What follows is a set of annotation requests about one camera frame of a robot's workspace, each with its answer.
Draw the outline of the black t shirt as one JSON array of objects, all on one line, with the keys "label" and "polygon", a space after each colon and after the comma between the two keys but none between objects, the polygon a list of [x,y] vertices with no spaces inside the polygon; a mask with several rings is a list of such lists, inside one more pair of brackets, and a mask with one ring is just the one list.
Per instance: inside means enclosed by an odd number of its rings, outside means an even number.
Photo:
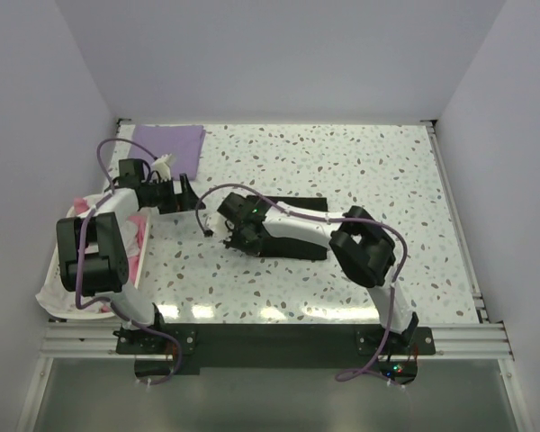
[{"label": "black t shirt", "polygon": [[[325,197],[286,197],[267,196],[272,203],[286,208],[294,207],[304,212],[327,212],[328,201]],[[309,224],[284,228],[276,223],[264,223],[261,230],[263,238],[259,255],[267,258],[290,258],[308,261],[324,261],[327,259],[327,241],[317,234],[310,234]]]}]

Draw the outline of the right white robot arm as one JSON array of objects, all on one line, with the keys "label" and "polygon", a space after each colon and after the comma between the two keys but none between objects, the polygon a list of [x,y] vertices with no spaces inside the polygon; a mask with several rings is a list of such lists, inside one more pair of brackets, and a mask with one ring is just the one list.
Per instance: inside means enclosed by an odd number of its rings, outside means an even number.
[{"label": "right white robot arm", "polygon": [[408,248],[396,229],[358,206],[346,212],[316,211],[238,193],[227,195],[217,212],[229,234],[227,248],[262,257],[272,245],[279,257],[302,260],[321,259],[309,248],[331,251],[346,278],[369,291],[385,329],[385,347],[401,354],[414,344],[419,318],[399,285]]}]

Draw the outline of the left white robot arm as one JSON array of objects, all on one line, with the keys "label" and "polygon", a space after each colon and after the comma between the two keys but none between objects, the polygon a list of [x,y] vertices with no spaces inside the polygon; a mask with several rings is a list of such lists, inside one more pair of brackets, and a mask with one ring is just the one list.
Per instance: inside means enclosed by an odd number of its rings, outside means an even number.
[{"label": "left white robot arm", "polygon": [[149,353],[162,351],[168,331],[155,321],[152,301],[130,280],[130,263],[121,227],[144,208],[160,214],[202,210],[185,174],[175,189],[168,157],[148,163],[139,158],[119,161],[119,175],[93,206],[56,225],[58,265],[62,285],[75,295],[80,311],[103,304],[124,322],[142,325],[138,344]]}]

